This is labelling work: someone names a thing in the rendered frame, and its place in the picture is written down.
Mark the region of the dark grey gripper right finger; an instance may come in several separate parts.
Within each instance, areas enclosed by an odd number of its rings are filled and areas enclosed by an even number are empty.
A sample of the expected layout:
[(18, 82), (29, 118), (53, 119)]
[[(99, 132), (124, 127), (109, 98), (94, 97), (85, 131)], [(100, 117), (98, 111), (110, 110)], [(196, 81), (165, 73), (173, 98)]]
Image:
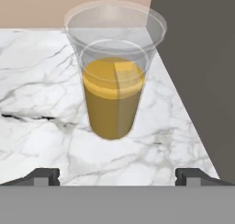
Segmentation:
[(229, 182), (210, 177), (199, 168), (176, 168), (175, 177), (177, 186), (230, 185)]

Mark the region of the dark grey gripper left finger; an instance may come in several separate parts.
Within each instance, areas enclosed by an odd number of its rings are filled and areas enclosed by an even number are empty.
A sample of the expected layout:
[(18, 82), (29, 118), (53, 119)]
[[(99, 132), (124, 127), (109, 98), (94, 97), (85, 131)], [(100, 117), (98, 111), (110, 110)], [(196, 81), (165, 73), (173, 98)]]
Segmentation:
[(59, 186), (59, 168), (36, 168), (24, 177), (0, 184), (0, 186)]

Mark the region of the clear pitcher with orange juice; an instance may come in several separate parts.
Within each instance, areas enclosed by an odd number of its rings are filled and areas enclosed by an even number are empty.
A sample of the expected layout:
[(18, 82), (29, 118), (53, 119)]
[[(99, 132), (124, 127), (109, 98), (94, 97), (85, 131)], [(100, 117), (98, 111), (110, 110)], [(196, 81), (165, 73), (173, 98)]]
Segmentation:
[(99, 0), (72, 8), (64, 26), (81, 70), (91, 129), (107, 140), (125, 137), (165, 37), (165, 19), (146, 6)]

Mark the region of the dark grey fridge side panel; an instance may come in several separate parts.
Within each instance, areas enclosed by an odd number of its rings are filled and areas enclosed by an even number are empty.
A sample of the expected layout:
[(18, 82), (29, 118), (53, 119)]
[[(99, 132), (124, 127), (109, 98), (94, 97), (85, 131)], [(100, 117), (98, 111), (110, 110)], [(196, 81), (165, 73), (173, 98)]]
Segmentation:
[(235, 0), (151, 0), (162, 61), (220, 179), (235, 184)]

